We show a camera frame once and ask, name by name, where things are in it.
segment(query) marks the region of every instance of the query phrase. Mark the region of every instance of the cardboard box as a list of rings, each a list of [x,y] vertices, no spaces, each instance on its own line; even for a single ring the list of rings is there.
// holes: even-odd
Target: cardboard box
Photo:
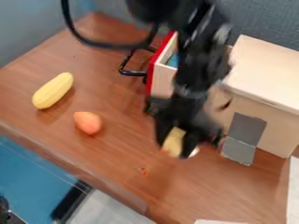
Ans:
[[[147,93],[168,98],[177,71],[167,66],[177,49],[177,34],[170,33],[150,62]],[[258,147],[288,158],[299,144],[299,52],[241,35],[232,49],[233,70],[225,84],[233,93],[232,105],[212,116],[229,130],[234,113],[257,117],[267,123]],[[211,105],[223,96],[211,92]]]

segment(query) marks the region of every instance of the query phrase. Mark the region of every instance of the wire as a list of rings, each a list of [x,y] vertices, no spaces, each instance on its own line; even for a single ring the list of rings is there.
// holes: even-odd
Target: wire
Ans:
[[[142,49],[146,48],[150,45],[150,43],[153,41],[154,37],[156,36],[159,24],[153,24],[149,36],[145,38],[141,42],[136,43],[130,43],[130,44],[116,44],[116,43],[110,43],[110,42],[97,42],[93,41],[89,38],[84,37],[81,35],[76,28],[74,27],[70,6],[69,6],[69,0],[61,0],[61,9],[63,17],[66,21],[66,26],[69,28],[71,33],[74,35],[76,39],[78,39],[81,43],[88,45],[88,46],[95,46],[95,47],[101,47],[101,48],[107,48],[107,49],[115,49],[115,50],[135,50],[135,49]]]

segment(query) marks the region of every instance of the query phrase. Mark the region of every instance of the brown table surface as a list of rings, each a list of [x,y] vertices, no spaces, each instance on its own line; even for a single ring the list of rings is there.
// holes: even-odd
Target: brown table surface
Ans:
[[[110,41],[145,35],[101,15],[78,26]],[[42,144],[31,149],[39,155],[159,223],[285,223],[289,161],[261,150],[251,167],[208,147],[186,161],[157,153],[152,119],[143,114],[141,79],[117,72],[124,55],[89,48],[60,32],[0,70],[0,119],[38,139]],[[139,52],[130,67],[148,58]],[[51,108],[34,108],[34,92],[66,71],[75,77],[74,88]],[[105,129],[94,137],[81,134],[73,125],[76,111],[101,115]],[[149,168],[149,176],[138,168]]]

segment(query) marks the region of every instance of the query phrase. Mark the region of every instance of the small yellow object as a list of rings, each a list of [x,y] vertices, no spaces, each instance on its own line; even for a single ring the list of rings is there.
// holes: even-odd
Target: small yellow object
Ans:
[[[184,130],[174,127],[166,137],[162,147],[172,158],[177,158],[181,154],[185,134]]]
[[[61,73],[35,92],[32,97],[32,103],[38,109],[50,108],[67,93],[72,85],[73,75]]]

